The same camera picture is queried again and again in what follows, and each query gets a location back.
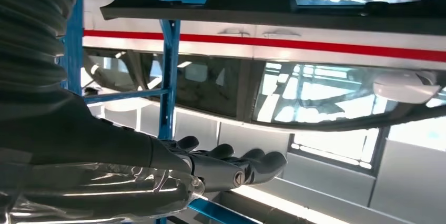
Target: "gray wall panel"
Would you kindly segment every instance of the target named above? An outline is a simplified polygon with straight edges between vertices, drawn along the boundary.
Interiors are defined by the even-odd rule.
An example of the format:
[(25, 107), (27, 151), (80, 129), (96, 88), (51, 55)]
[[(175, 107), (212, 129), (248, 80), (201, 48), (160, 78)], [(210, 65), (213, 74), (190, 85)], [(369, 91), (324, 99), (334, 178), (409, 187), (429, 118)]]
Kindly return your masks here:
[(177, 113), (175, 140), (195, 136), (200, 141), (198, 149), (211, 150), (217, 146), (218, 122), (198, 116)]
[(93, 116), (98, 116), (100, 115), (100, 108), (102, 106), (89, 106), (88, 109), (90, 109), (90, 112), (92, 113)]
[(158, 136), (159, 107), (149, 105), (141, 109), (141, 131)]
[(105, 109), (105, 118), (127, 127), (136, 127), (136, 110), (116, 112)]
[(279, 151), (286, 154), (289, 136), (289, 134), (267, 132), (222, 123), (219, 144), (232, 145), (235, 155), (238, 157), (254, 148), (260, 148), (266, 153)]
[(375, 178), (288, 153), (283, 179), (367, 206)]
[(446, 152), (389, 140), (371, 207), (415, 223), (445, 223)]

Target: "door handle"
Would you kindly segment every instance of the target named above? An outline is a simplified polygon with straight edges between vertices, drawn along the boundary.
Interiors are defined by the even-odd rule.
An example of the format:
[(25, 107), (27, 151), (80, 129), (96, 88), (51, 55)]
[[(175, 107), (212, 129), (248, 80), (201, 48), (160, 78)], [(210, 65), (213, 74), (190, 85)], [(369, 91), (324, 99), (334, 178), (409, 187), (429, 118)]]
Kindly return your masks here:
[(240, 37), (250, 37), (251, 34), (243, 31), (241, 28), (226, 28), (218, 33), (219, 35), (226, 36), (240, 36)]
[(272, 39), (298, 39), (302, 35), (285, 28), (278, 28), (271, 31), (264, 32), (263, 37)]

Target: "metal bolt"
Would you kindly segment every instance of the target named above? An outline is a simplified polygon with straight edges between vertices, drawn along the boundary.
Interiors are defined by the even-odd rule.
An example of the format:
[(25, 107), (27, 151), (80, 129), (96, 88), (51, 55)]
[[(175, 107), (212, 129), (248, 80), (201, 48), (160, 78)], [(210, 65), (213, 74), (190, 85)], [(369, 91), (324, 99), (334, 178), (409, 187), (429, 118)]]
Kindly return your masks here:
[(238, 171), (234, 175), (234, 185), (236, 187), (240, 187), (241, 185), (243, 185), (244, 181), (245, 181), (245, 173), (243, 171)]

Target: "red stripe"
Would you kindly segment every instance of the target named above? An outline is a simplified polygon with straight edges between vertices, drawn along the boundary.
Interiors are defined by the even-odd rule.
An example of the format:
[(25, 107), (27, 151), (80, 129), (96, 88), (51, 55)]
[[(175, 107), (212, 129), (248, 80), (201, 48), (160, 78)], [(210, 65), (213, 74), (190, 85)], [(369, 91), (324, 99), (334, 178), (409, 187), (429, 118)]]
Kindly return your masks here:
[[(164, 39), (162, 33), (104, 31), (104, 30), (84, 30), (84, 36), (155, 39), (155, 40)], [(188, 42), (240, 44), (240, 45), (255, 45), (255, 46), (293, 48), (293, 49), (310, 49), (310, 50), (321, 50), (325, 52), (341, 52), (341, 53), (353, 53), (361, 55), (375, 55), (384, 57), (446, 62), (446, 52), (438, 50), (389, 48), (389, 47), (366, 46), (366, 45), (333, 44), (333, 43), (305, 42), (305, 41), (282, 40), (282, 39), (194, 35), (194, 34), (181, 34), (180, 40)]]

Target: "blue metal rack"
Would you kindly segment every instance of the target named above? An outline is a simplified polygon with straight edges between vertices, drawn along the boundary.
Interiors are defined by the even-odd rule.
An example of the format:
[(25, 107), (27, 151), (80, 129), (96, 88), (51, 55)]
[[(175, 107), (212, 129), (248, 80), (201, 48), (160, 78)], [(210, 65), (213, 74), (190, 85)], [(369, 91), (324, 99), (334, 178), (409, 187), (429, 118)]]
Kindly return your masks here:
[[(180, 21), (160, 20), (164, 33), (163, 82), (160, 90), (131, 91), (118, 94), (96, 95), (84, 97), (86, 103), (110, 101), (132, 97), (160, 95), (160, 123), (159, 136), (161, 140), (173, 138), (173, 119), (176, 97), (178, 45)], [(68, 72), (68, 80), (63, 87), (82, 94), (80, 85), (80, 69), (83, 62), (83, 0), (77, 0), (72, 16), (68, 22), (67, 34), (64, 38), (65, 56), (60, 58), (59, 64)], [(204, 199), (196, 199), (190, 205), (193, 209), (213, 220), (223, 224), (254, 224), (255, 221), (236, 212), (224, 208), (216, 203)], [(156, 220), (156, 224), (167, 223), (166, 218)]]

